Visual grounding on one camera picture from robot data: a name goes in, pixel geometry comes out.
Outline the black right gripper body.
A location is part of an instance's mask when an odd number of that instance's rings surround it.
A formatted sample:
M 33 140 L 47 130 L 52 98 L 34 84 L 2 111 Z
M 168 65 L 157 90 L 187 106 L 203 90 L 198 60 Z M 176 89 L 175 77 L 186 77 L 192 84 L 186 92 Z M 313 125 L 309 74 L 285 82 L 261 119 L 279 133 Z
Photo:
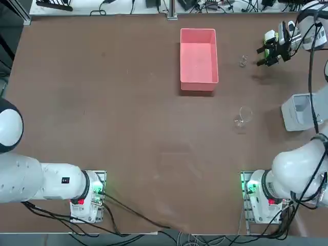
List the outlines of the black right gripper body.
M 291 41 L 287 40 L 282 45 L 277 39 L 274 40 L 274 62 L 279 62 L 282 58 L 284 62 L 291 59 Z

